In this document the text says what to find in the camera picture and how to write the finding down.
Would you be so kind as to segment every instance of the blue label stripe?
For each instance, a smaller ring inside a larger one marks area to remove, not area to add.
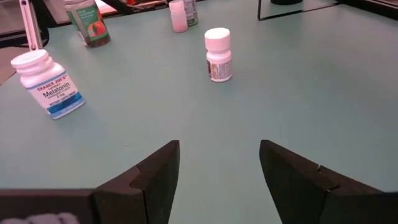
[[[34,86],[29,87],[29,88],[26,88],[26,89],[27,89],[27,90],[33,90],[34,88],[37,88],[37,87],[39,87],[39,86],[42,86],[42,85],[44,85],[44,84],[46,84],[46,83],[49,83],[49,82],[51,82],[51,81],[53,81],[53,80],[56,80],[57,78],[61,77],[62,75],[66,74],[66,73],[67,73],[67,71],[64,71],[64,72],[62,72],[61,74],[57,75],[56,77],[52,77],[52,78],[50,78],[50,79],[47,80],[47,81],[44,81],[44,82],[42,82],[42,83],[39,83],[39,84],[37,84],[37,85],[34,85]]]
[[[70,110],[73,110],[76,106],[80,105],[82,102],[84,102],[84,98],[80,95],[79,92],[77,92],[76,94],[67,98],[61,103],[47,108],[47,111],[50,113],[52,118],[57,118],[62,114],[65,114]]]

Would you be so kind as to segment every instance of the pink bottle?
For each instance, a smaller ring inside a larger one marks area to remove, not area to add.
[[[188,29],[188,22],[184,2],[182,0],[170,1],[169,8],[174,32],[185,32]]]

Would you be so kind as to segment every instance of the bottle with red label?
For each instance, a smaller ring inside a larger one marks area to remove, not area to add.
[[[107,44],[111,37],[95,0],[64,0],[70,22],[88,47]]]

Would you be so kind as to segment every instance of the small white pill bottle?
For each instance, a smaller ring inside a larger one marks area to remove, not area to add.
[[[61,118],[85,103],[68,73],[44,50],[24,53],[11,60],[27,91],[53,118]]]
[[[232,77],[230,34],[226,28],[214,28],[205,33],[208,73],[214,82],[225,82]]]
[[[174,32],[185,32],[188,29],[187,16],[182,0],[173,0],[169,2],[170,16],[172,18]]]

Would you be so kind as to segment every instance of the teal table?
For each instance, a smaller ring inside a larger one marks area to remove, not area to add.
[[[0,87],[0,187],[96,187],[181,143],[170,223],[280,223],[259,162],[270,139],[381,190],[398,190],[398,24],[340,5],[268,21],[256,1],[205,1],[172,31],[168,10],[72,26],[46,49],[86,105],[53,121],[13,76]],[[231,30],[233,78],[208,79],[204,36]]]

